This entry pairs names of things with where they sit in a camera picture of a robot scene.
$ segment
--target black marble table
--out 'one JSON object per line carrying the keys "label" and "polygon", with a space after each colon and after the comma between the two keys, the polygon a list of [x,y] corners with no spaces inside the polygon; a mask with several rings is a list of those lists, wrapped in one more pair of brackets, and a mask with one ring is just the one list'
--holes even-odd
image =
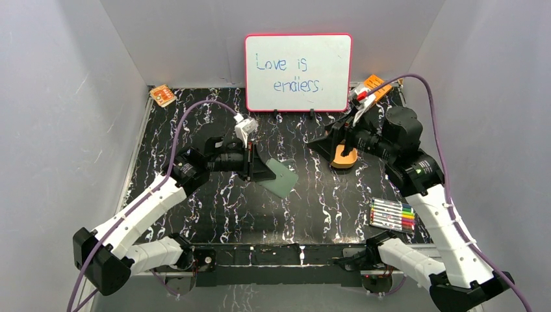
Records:
{"label": "black marble table", "polygon": [[[216,99],[236,111],[249,114],[242,88],[175,89],[178,100],[166,108],[153,104],[145,135],[128,189],[129,203],[152,181],[170,156],[170,146],[178,120],[186,107],[202,99]],[[385,111],[401,105],[393,89],[369,113],[381,119]],[[237,175],[212,173],[211,180],[183,203],[172,208],[138,240],[149,242],[178,232],[192,242],[316,244],[358,243],[382,230],[368,225],[371,197],[403,201],[387,180],[383,163],[360,154],[347,174],[336,172],[305,142],[320,136],[323,125],[342,114],[251,113],[259,128],[254,134],[264,159],[292,159],[299,180],[290,195],[282,200],[255,183],[245,183]],[[230,114],[216,105],[203,105],[190,114],[179,138],[179,146],[192,144],[200,149],[209,137],[232,129]],[[430,242],[423,225],[412,235],[398,233],[405,242]]]}

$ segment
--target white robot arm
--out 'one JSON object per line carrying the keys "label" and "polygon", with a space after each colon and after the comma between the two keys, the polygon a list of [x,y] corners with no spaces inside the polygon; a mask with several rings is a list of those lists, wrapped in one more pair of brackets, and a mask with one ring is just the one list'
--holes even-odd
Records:
{"label": "white robot arm", "polygon": [[[338,261],[362,259],[363,265],[384,263],[396,267],[427,289],[435,305],[445,312],[468,311],[508,289],[506,281],[473,252],[470,245],[476,241],[455,207],[455,218],[451,219],[444,197],[444,174],[435,159],[419,148],[422,126],[415,112],[392,107],[379,129],[378,118],[371,120],[364,114],[357,121],[363,104],[356,97],[351,103],[353,108],[346,116],[327,125],[326,135],[307,146],[331,162],[337,144],[344,140],[343,156],[356,148],[383,159],[389,180],[425,224],[443,262],[412,249],[390,232],[368,239],[364,255]],[[512,281],[508,273],[504,274]]]}
{"label": "white robot arm", "polygon": [[175,157],[172,172],[166,172],[169,168],[166,166],[150,187],[113,218],[92,231],[81,228],[74,234],[73,253],[78,269],[99,240],[106,237],[84,271],[101,294],[116,292],[131,276],[152,268],[170,265],[186,270],[193,265],[194,247],[177,233],[155,242],[134,243],[169,209],[208,182],[211,172],[236,172],[241,179],[252,182],[276,179],[276,174],[260,158],[256,144],[248,140],[258,123],[240,114],[235,120],[239,140],[210,138],[203,153],[183,148]]}

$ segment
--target pink whiteboard frame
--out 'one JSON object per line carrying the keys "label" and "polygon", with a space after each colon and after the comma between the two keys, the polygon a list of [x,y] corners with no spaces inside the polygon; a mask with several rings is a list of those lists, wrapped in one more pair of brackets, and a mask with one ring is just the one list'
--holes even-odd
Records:
{"label": "pink whiteboard frame", "polygon": [[[352,48],[353,48],[353,38],[350,34],[345,32],[330,32],[330,33],[319,33],[319,34],[249,34],[245,37],[245,106],[250,112],[273,112],[275,109],[259,109],[251,110],[249,108],[249,94],[247,93],[247,38],[254,36],[349,36],[350,37],[350,60],[348,60],[348,83],[346,84],[346,94],[348,94],[348,87],[350,86],[350,72],[352,71]],[[335,110],[315,110],[316,112],[344,112],[348,108],[348,102],[345,98],[345,105],[343,109]],[[277,110],[278,112],[309,112],[309,109],[286,109],[286,110]]]}

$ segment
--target marker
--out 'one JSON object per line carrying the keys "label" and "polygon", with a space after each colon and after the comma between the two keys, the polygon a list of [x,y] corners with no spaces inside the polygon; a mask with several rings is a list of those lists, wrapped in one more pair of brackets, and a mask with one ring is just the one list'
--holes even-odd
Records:
{"label": "marker", "polygon": [[398,224],[393,224],[393,223],[373,221],[371,225],[379,226],[381,228],[393,229],[396,231],[408,231],[408,232],[413,231],[413,227],[402,227],[402,226],[399,226]]}
{"label": "marker", "polygon": [[407,205],[407,204],[404,204],[404,203],[392,203],[390,201],[380,201],[380,200],[377,200],[376,198],[374,198],[372,200],[372,203],[374,205],[397,208],[397,209],[405,210],[405,211],[408,211],[408,212],[412,212],[412,210],[413,210],[413,208],[411,208],[410,205]]}
{"label": "marker", "polygon": [[384,209],[380,209],[379,207],[373,207],[372,208],[373,211],[376,211],[378,213],[386,213],[387,215],[391,215],[391,216],[399,216],[400,218],[406,218],[406,219],[410,219],[410,220],[415,220],[415,215],[412,215],[410,213],[399,213],[398,211],[394,211],[394,210],[384,210]]}
{"label": "marker", "polygon": [[378,216],[379,218],[394,220],[394,221],[397,221],[397,222],[400,222],[400,223],[415,224],[414,220],[411,220],[411,219],[408,219],[408,218],[402,218],[400,216],[393,216],[393,215],[388,214],[388,213],[380,213],[378,211],[374,211],[373,215]]}
{"label": "marker", "polygon": [[402,213],[403,215],[408,215],[408,216],[415,217],[415,214],[414,214],[414,213],[410,213],[410,212],[408,212],[408,211],[403,211],[403,210],[401,210],[400,208],[396,208],[396,207],[382,206],[382,205],[378,205],[377,203],[374,203],[371,207],[372,207],[373,209],[377,209],[377,210],[393,211],[393,212],[395,212],[395,213]]}
{"label": "marker", "polygon": [[389,206],[389,207],[395,207],[395,208],[401,208],[402,210],[405,210],[409,213],[412,213],[413,210],[411,208],[410,205],[408,204],[405,204],[405,203],[395,203],[393,201],[388,201],[388,200],[380,200],[378,198],[372,198],[371,199],[373,202],[375,203],[378,203],[380,205],[385,205],[385,206]]}
{"label": "marker", "polygon": [[378,222],[386,222],[386,223],[392,223],[392,224],[398,224],[399,226],[405,227],[405,228],[411,228],[414,226],[414,223],[408,223],[408,222],[401,222],[401,221],[394,221],[387,218],[381,218],[380,216],[372,216],[372,220],[376,220]]}

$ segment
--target white wall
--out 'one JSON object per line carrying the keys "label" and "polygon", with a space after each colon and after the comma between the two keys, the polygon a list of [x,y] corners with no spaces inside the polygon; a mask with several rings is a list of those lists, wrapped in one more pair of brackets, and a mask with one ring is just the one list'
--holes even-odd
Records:
{"label": "white wall", "polygon": [[350,33],[352,81],[408,70],[444,0],[102,1],[149,85],[244,86],[251,33]]}
{"label": "white wall", "polygon": [[0,311],[64,311],[116,208],[146,84],[98,0],[0,3]]}
{"label": "white wall", "polygon": [[[549,311],[551,283],[550,16],[547,0],[447,0],[411,66],[434,91],[459,212],[534,311]],[[426,93],[405,93],[436,155]],[[484,307],[523,311],[512,291]]]}

